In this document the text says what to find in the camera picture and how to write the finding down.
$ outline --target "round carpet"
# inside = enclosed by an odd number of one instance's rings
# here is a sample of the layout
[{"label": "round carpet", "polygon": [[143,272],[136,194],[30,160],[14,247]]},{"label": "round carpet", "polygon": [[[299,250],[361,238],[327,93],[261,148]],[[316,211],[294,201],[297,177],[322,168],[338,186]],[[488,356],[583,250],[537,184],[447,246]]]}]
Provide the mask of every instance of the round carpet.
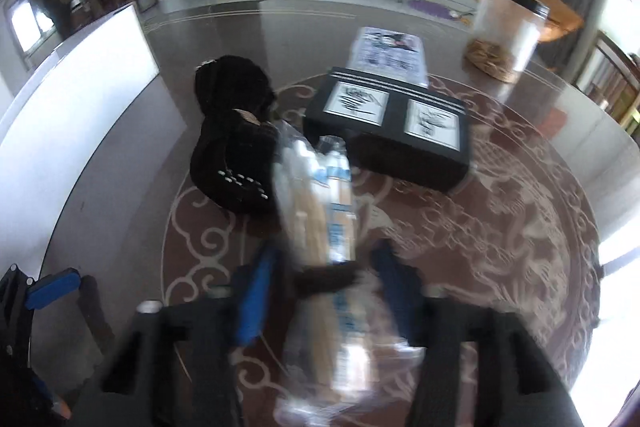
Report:
[{"label": "round carpet", "polygon": [[[278,110],[300,126],[323,76],[286,87]],[[359,218],[358,254],[390,237],[428,291],[519,311],[567,386],[577,377],[598,314],[598,234],[586,197],[544,137],[494,99],[446,78],[431,89],[463,100],[471,117],[472,169],[450,194],[354,169]],[[162,252],[162,294],[168,305],[190,301],[210,285],[227,283],[260,242],[279,230],[277,219],[255,219],[219,208],[187,176],[174,204]],[[286,318],[270,313],[249,348],[232,356],[249,425],[275,425],[273,404],[286,396],[280,374]],[[476,383],[475,351],[465,346],[464,396]],[[183,353],[188,371],[190,361]],[[340,425],[396,426],[408,411],[412,374],[385,386],[390,404]],[[461,411],[460,425],[471,423]]]}]

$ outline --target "printed picture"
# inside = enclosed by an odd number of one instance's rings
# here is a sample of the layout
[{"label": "printed picture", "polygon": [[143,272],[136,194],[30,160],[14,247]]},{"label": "printed picture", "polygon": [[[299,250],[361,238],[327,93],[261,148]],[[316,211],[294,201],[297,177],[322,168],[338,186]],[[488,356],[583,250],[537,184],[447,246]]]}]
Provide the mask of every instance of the printed picture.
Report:
[{"label": "printed picture", "polygon": [[410,100],[404,132],[456,151],[460,150],[458,117],[433,105]]},{"label": "printed picture", "polygon": [[338,82],[335,84],[325,112],[381,125],[388,94],[377,89]]}]

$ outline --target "wooden chair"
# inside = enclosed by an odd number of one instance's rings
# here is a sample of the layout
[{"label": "wooden chair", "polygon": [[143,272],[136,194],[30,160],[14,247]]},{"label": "wooden chair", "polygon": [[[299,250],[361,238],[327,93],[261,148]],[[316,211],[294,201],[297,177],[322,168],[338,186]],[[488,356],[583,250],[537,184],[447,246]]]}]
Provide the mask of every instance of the wooden chair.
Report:
[{"label": "wooden chair", "polygon": [[575,86],[623,128],[633,123],[640,105],[640,69],[605,33],[598,32]]}]

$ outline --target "metal screw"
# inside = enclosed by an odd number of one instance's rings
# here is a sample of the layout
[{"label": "metal screw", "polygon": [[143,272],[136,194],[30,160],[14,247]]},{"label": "metal screw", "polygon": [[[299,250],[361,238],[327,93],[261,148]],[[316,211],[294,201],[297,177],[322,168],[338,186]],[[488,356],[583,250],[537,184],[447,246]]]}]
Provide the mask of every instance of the metal screw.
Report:
[{"label": "metal screw", "polygon": [[144,301],[138,304],[136,308],[138,313],[158,313],[162,309],[160,301]]}]

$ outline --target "black box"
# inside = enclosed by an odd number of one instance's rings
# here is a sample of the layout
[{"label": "black box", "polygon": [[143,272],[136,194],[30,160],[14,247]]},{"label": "black box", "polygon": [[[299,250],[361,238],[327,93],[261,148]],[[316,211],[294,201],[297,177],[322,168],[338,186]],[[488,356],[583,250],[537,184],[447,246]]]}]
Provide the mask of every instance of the black box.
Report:
[{"label": "black box", "polygon": [[313,146],[340,136],[353,165],[442,192],[469,168],[465,105],[376,74],[331,70],[306,108],[303,132]]}]

